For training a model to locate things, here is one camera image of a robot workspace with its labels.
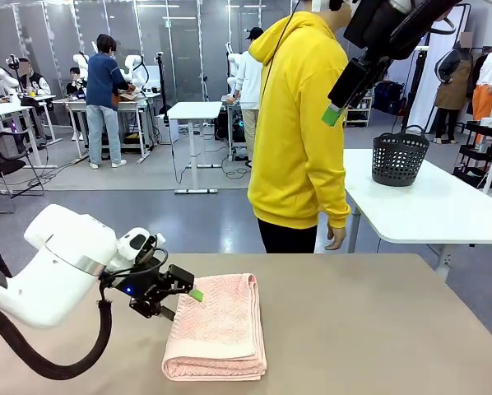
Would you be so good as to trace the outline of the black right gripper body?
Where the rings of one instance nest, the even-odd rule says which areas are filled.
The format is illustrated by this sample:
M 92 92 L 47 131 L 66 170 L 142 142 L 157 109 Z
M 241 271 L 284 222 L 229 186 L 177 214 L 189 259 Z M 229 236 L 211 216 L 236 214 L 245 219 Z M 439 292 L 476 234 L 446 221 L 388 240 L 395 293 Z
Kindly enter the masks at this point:
M 430 26 L 429 1 L 350 1 L 344 38 L 369 58 L 404 59 Z

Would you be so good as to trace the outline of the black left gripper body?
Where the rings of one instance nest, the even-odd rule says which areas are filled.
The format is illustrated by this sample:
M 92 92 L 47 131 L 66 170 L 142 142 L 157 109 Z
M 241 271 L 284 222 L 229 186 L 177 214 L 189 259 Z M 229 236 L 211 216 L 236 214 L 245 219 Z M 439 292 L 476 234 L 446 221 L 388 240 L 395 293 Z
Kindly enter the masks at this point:
M 158 269 L 149 272 L 128 272 L 114 275 L 103 272 L 100 275 L 100 284 L 107 288 L 114 288 L 130 297 L 129 307 L 145 318 L 152 318 L 151 303 L 160 302 L 170 293 L 165 273 Z

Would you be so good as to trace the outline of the person's right hand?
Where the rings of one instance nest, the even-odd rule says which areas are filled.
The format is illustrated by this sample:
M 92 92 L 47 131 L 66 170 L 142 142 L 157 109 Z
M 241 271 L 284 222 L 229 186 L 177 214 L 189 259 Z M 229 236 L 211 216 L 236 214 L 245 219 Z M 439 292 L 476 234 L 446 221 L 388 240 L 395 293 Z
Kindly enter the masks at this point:
M 325 249 L 328 251 L 335 251 L 341 248 L 346 238 L 346 228 L 335 228 L 332 226 L 327 227 L 327 240 L 328 244 Z

